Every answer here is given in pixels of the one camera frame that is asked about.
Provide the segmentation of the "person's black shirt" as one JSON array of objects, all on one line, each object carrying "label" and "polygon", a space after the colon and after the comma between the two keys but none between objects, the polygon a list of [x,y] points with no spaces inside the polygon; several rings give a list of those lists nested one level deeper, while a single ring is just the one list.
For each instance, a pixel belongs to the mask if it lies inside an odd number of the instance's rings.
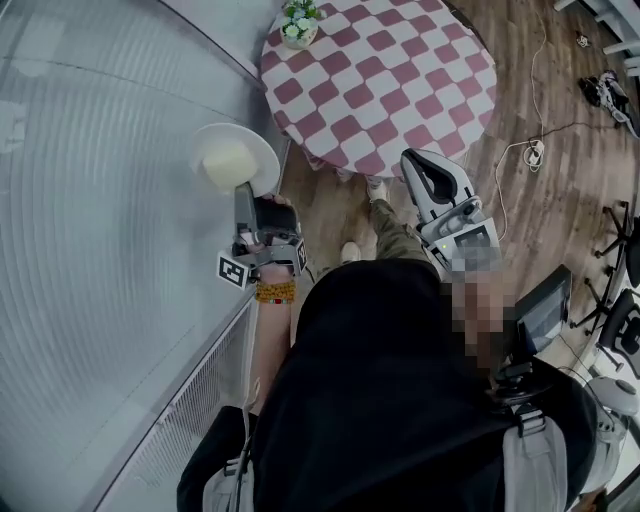
[{"label": "person's black shirt", "polygon": [[313,287],[259,415],[226,406],[184,469],[178,512],[567,512],[596,405],[532,359],[505,413],[453,330],[451,283],[416,260],[348,263]]}]

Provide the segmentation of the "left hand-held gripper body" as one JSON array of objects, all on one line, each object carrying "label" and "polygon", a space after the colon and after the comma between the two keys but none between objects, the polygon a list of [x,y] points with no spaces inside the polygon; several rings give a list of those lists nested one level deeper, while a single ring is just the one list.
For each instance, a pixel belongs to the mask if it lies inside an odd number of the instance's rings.
[{"label": "left hand-held gripper body", "polygon": [[285,268],[291,276],[300,276],[307,267],[304,238],[294,234],[288,239],[267,234],[260,241],[255,233],[240,234],[228,249],[217,255],[217,276],[237,288],[246,289],[267,267]]}]

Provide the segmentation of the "white perforated radiator cover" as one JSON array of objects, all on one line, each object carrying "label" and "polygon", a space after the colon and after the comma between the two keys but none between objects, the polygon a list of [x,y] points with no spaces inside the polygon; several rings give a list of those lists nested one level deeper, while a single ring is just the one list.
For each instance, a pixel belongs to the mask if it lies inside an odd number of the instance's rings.
[{"label": "white perforated radiator cover", "polygon": [[244,399],[255,303],[247,301],[129,455],[95,512],[177,512],[177,486],[221,407]]}]

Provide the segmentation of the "beige pot with flowers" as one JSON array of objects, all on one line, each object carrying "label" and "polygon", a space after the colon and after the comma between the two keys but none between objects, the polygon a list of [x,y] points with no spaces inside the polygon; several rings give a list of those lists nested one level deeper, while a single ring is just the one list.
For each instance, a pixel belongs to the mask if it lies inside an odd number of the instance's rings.
[{"label": "beige pot with flowers", "polygon": [[315,0],[287,0],[282,14],[280,36],[283,44],[294,50],[309,47],[318,33],[319,22],[326,18]]}]

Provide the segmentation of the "black mesh office chair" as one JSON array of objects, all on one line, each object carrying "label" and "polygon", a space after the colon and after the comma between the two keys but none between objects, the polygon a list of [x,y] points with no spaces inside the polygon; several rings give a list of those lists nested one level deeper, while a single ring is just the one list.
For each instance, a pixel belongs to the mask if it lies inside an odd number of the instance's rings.
[{"label": "black mesh office chair", "polygon": [[609,355],[621,356],[640,381],[640,293],[624,288],[609,304],[597,294],[589,280],[585,283],[595,299],[595,307],[580,321],[570,321],[569,327],[575,329],[593,320],[594,326],[586,333],[591,335],[600,329],[596,345]]},{"label": "black mesh office chair", "polygon": [[620,200],[617,205],[624,208],[623,220],[619,221],[614,210],[604,206],[602,212],[614,222],[617,237],[604,250],[595,250],[594,256],[601,258],[617,248],[622,248],[627,276],[633,288],[640,286],[640,216],[632,217],[629,202]]}]

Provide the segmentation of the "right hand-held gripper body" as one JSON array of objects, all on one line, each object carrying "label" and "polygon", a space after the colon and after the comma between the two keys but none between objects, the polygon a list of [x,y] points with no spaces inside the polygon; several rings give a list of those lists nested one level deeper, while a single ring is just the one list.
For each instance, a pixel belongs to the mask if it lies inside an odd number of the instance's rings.
[{"label": "right hand-held gripper body", "polygon": [[495,224],[484,214],[479,197],[471,197],[429,222],[421,221],[418,235],[447,273],[493,271],[500,266]]}]

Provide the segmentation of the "person's left hand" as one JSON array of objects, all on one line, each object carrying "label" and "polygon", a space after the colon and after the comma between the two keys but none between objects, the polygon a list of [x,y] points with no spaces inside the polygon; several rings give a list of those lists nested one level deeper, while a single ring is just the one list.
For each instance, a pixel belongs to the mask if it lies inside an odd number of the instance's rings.
[{"label": "person's left hand", "polygon": [[298,234],[298,219],[291,206],[272,199],[255,198],[254,208],[258,233],[263,238],[289,239]]}]

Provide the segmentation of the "person's olive trousers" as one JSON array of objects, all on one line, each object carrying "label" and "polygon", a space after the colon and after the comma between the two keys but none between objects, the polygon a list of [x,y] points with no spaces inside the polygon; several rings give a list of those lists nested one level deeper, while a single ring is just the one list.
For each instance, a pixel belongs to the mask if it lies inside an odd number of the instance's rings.
[{"label": "person's olive trousers", "polygon": [[416,260],[426,265],[435,276],[438,272],[428,259],[421,243],[410,230],[400,222],[391,205],[383,199],[371,203],[370,220],[377,236],[376,259]]}]

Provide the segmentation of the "black chest monitor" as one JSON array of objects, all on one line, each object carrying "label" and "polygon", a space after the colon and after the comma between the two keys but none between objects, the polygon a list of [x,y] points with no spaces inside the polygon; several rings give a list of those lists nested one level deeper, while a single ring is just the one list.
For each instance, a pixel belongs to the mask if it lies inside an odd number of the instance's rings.
[{"label": "black chest monitor", "polygon": [[516,303],[517,359],[542,352],[561,333],[569,316],[571,287],[572,273],[561,264]]}]

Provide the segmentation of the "round white plate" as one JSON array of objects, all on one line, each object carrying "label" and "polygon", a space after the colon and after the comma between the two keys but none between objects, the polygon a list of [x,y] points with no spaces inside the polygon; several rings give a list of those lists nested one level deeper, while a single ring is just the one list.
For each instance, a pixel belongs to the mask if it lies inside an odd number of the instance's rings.
[{"label": "round white plate", "polygon": [[[196,175],[207,178],[211,182],[202,167],[204,151],[215,141],[222,139],[244,143],[256,160],[257,173],[248,181],[255,197],[263,196],[276,189],[280,178],[281,166],[275,151],[256,132],[232,123],[209,124],[195,132],[191,145],[190,166]],[[234,189],[233,191],[225,192],[218,187],[216,188],[223,194],[231,194],[235,191]]]}]

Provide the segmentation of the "person's right forearm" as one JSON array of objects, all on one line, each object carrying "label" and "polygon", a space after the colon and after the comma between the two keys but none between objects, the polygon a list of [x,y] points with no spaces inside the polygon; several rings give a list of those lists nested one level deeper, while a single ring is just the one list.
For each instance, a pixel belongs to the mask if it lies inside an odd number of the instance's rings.
[{"label": "person's right forearm", "polygon": [[514,297],[499,272],[464,274],[451,283],[453,330],[464,341],[464,355],[491,388],[511,358],[515,337]]}]

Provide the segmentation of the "person's left forearm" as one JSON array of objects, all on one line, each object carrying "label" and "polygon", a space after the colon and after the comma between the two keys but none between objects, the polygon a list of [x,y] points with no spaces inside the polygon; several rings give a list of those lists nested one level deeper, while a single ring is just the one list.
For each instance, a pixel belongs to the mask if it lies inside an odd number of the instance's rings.
[{"label": "person's left forearm", "polygon": [[260,273],[257,323],[250,369],[251,412],[259,415],[291,347],[291,317],[296,285],[279,266]]}]

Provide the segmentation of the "round checkered table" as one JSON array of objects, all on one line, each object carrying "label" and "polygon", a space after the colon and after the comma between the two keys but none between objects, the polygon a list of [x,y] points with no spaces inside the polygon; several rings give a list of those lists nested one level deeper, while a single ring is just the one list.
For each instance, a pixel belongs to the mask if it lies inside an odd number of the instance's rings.
[{"label": "round checkered table", "polygon": [[308,156],[390,178],[408,148],[456,159],[480,139],[495,63],[443,0],[327,0],[323,10],[305,49],[273,26],[260,64],[277,126]]}]

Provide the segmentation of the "white power strip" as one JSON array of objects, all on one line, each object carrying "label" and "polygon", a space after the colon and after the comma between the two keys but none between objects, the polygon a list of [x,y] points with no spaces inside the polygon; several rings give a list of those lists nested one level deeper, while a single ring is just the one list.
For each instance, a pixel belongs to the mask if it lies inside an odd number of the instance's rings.
[{"label": "white power strip", "polygon": [[542,165],[545,146],[541,139],[530,141],[523,153],[526,166],[532,173],[536,173]]}]

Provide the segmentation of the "small white table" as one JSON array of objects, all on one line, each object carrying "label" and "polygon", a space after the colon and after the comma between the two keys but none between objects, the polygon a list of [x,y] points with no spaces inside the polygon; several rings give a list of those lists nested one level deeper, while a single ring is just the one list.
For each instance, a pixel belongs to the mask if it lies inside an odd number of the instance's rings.
[{"label": "small white table", "polygon": [[594,11],[595,21],[604,23],[617,38],[602,53],[629,54],[624,60],[626,75],[640,80],[640,0],[555,0],[554,9],[561,11],[575,2]]}]

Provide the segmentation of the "black chest mount rig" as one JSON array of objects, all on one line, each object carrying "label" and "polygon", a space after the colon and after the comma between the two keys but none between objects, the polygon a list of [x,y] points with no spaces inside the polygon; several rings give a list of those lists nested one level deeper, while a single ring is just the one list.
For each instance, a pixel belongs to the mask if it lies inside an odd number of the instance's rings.
[{"label": "black chest mount rig", "polygon": [[512,363],[494,372],[486,391],[492,408],[500,413],[528,403],[539,393],[532,361]]}]

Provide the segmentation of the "black white handheld device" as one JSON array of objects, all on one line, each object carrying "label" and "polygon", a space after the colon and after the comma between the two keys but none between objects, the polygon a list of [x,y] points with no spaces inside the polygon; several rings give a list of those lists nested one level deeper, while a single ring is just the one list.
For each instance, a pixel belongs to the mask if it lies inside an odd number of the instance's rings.
[{"label": "black white handheld device", "polygon": [[579,78],[578,86],[591,105],[609,112],[617,128],[625,126],[634,138],[640,140],[640,117],[633,110],[615,71],[606,70],[599,77]]}]

